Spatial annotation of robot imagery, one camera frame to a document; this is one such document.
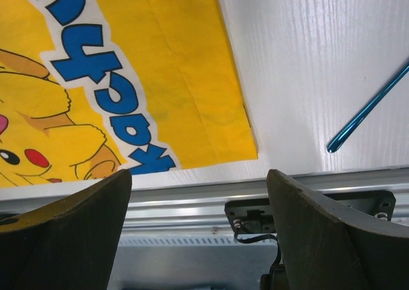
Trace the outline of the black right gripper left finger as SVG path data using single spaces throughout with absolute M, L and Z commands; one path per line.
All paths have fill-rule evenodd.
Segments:
M 132 189 L 128 170 L 1 220 L 1 289 L 107 289 Z

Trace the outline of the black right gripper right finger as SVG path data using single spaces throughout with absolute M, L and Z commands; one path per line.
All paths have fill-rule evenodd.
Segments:
M 408 227 L 271 169 L 266 186 L 291 289 L 408 289 Z

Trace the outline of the blue metal spoon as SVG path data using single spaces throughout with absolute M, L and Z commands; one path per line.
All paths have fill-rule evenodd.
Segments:
M 359 127 L 371 111 L 386 97 L 394 86 L 408 74 L 408 60 L 400 66 L 388 81 L 375 93 L 375 95 L 352 117 L 343 128 L 328 142 L 327 152 L 335 153 L 347 141 L 352 133 Z

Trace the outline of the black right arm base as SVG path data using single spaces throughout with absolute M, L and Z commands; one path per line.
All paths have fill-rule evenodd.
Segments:
M 396 198 L 391 191 L 375 190 L 326 194 L 341 204 L 376 218 L 390 221 Z M 229 201 L 224 207 L 229 224 L 236 234 L 272 234 L 274 218 L 269 199 Z

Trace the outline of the yellow Pikachu placemat cloth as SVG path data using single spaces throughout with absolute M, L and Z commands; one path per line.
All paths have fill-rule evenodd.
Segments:
M 254 160 L 218 0 L 1 0 L 1 186 Z

